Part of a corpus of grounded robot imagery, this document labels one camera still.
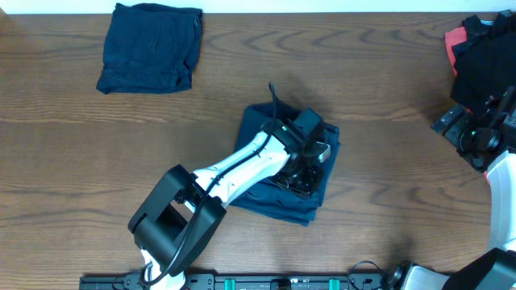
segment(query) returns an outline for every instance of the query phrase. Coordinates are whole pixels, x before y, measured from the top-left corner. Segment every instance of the black cable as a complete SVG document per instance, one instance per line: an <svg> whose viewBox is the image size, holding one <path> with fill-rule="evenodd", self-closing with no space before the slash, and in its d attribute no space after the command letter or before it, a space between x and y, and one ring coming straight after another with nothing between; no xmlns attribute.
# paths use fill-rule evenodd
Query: black cable
<svg viewBox="0 0 516 290"><path fill-rule="evenodd" d="M139 283L140 283L140 285L142 285L144 287L151 287L152 285L157 284L158 282L160 282L164 277L166 277L166 275L169 274L170 270L172 270L174 264L176 263L177 257L179 257L179 255L183 251L185 245L187 244L187 242L191 238L191 233L192 233L192 229L193 229L192 225L194 225L196 223L196 221L198 220L198 216L201 213L202 207L204 206L204 203L206 201L206 197L208 197L210 195L211 189L213 189L213 187L216 184L218 184L218 182L228 172L230 172L231 170L237 168L241 164L249 161L251 158L255 157L256 155L259 155L260 152L262 150L264 150L265 146L267 146L268 141L273 136L273 132L276 130L276 123L277 123L277 95L276 95L276 90L274 89L274 84L272 82L268 83L268 88L270 89L271 94L273 96L273 129L267 134L267 138L265 138L265 141L261 144L261 146L258 149L256 149L253 153L251 153L250 155L246 156L245 158L241 159L239 162L236 162L235 164L233 164L230 167L226 168L224 171L220 172L211 181L211 183L206 188L206 191L205 191L204 195L202 196L201 201L199 202L199 205L196 207L195 211L193 212L193 216L192 216L192 218L190 219L190 221L189 221L189 223L187 225L187 228L186 228L186 231L185 231L185 235L183 236L183 239L181 240L181 243L179 244L179 247L177 248L176 253L172 257L172 260L170 261L169 265L154 280L147 281L147 280L145 280L145 272L147 271L147 269L149 269L152 266L152 263L147 263L142 268L142 271L139 274Z"/></svg>
<svg viewBox="0 0 516 290"><path fill-rule="evenodd" d="M356 264L355 264L351 269L349 269L349 272L348 272L348 274L347 274L347 276L348 276L348 278L349 278L349 279L348 279L349 284L350 284L350 285L351 285L355 290L363 290L363 289L358 289L358 288L355 286L355 281L354 281L354 280L352 281L352 272L353 272L353 270L355 270L355 268L357 268L358 266L363 265L363 264L366 264L366 263L371 264L371 265L373 265L374 267L376 267L376 268L378 269L378 271L380 271L380 272L381 272L381 274L384 276L384 279L385 279L384 283L382 283L382 284L380 285L380 287L373 288L372 290L379 290L379 289L381 289L381 288L383 289L383 287L384 287L384 285L385 285L385 282L386 282L387 273L386 273L385 271L381 270L381 268L380 268L380 267L378 267L374 262L371 262L371 261L368 261L368 260L360 261L360 262L356 263Z"/></svg>

